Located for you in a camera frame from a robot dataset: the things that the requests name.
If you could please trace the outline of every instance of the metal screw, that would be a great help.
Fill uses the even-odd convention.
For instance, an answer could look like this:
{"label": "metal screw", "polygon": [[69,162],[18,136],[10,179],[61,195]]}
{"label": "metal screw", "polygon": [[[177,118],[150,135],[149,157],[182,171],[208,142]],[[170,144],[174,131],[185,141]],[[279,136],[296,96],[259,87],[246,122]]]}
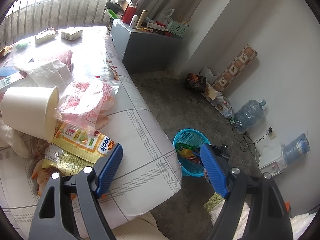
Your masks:
{"label": "metal screw", "polygon": [[87,167],[83,168],[83,172],[84,173],[90,173],[91,171],[92,171],[92,167],[90,167],[90,166],[87,166]]}
{"label": "metal screw", "polygon": [[240,173],[240,170],[239,170],[239,168],[234,167],[234,168],[231,169],[231,172],[232,172],[233,174],[239,174],[239,173]]}
{"label": "metal screw", "polygon": [[269,172],[263,173],[263,176],[264,176],[266,179],[271,179],[271,178],[272,178],[272,176],[271,176],[271,174],[270,174]]}
{"label": "metal screw", "polygon": [[57,179],[57,178],[59,178],[59,176],[60,176],[60,174],[59,174],[58,172],[55,172],[55,173],[53,173],[53,174],[51,175],[51,178]]}

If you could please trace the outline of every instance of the blue plastic basket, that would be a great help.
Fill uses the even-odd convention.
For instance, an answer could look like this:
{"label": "blue plastic basket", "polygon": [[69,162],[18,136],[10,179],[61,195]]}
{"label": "blue plastic basket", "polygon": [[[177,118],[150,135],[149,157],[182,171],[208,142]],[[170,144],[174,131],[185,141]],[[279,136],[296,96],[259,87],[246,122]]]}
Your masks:
{"label": "blue plastic basket", "polygon": [[[176,143],[185,143],[188,145],[201,147],[201,145],[208,143],[209,140],[197,130],[194,129],[184,129],[177,133],[173,139],[173,146],[176,147]],[[189,175],[193,177],[202,177],[204,176],[204,168],[201,164],[196,164],[188,161],[187,159],[178,155],[178,160],[181,164],[182,175]]]}

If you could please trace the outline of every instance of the blue label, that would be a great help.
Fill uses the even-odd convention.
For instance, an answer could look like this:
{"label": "blue label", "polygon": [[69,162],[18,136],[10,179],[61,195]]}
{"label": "blue label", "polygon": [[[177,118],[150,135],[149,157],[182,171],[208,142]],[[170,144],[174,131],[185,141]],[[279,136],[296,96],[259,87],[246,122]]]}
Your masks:
{"label": "blue label", "polygon": [[110,142],[110,138],[108,136],[106,136],[100,144],[100,150],[102,150],[102,152],[105,152],[108,150],[108,143],[109,142]]}

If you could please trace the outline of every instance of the white bottle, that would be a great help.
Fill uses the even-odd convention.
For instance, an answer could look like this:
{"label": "white bottle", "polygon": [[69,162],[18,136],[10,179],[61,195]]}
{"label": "white bottle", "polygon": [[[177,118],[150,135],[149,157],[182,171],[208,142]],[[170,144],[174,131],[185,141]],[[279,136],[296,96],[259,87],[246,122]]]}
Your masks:
{"label": "white bottle", "polygon": [[137,24],[138,19],[139,19],[139,16],[138,16],[138,15],[134,15],[134,16],[132,17],[132,20],[131,20],[131,22],[130,22],[129,27],[130,27],[130,28],[134,28],[134,27],[136,26],[136,24]]}

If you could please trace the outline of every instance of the pink cushion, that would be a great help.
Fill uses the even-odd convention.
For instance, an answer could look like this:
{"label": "pink cushion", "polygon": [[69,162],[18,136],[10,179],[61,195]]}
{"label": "pink cushion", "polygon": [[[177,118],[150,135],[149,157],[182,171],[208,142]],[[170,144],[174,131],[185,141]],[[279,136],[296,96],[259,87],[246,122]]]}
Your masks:
{"label": "pink cushion", "polygon": [[60,52],[49,52],[45,53],[44,55],[41,55],[40,57],[34,57],[34,61],[49,61],[53,59],[58,59],[62,63],[66,64],[71,71],[71,57],[72,57],[72,51],[70,49],[63,50]]}

